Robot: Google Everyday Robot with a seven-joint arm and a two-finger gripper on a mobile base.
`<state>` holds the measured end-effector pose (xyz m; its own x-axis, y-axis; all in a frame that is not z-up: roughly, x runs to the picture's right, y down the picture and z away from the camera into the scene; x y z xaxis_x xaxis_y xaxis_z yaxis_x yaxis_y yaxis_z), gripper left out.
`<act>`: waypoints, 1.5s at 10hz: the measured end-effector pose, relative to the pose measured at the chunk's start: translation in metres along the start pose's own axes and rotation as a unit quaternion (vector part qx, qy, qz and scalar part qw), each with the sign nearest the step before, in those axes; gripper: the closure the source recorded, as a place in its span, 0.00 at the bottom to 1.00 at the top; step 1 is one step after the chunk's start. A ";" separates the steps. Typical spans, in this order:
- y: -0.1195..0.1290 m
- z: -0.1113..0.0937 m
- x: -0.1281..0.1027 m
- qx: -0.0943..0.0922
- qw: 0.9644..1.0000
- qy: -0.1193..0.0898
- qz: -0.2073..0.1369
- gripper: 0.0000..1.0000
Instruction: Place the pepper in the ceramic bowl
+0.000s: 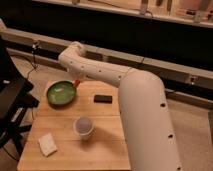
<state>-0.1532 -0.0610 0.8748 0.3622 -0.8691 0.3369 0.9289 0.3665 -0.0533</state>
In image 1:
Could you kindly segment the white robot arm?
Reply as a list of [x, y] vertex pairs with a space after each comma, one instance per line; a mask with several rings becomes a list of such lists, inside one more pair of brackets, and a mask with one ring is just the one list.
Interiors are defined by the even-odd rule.
[[71, 43], [58, 60], [75, 79], [89, 77], [118, 88], [119, 112], [132, 171], [183, 171], [165, 88], [155, 74], [91, 60]]

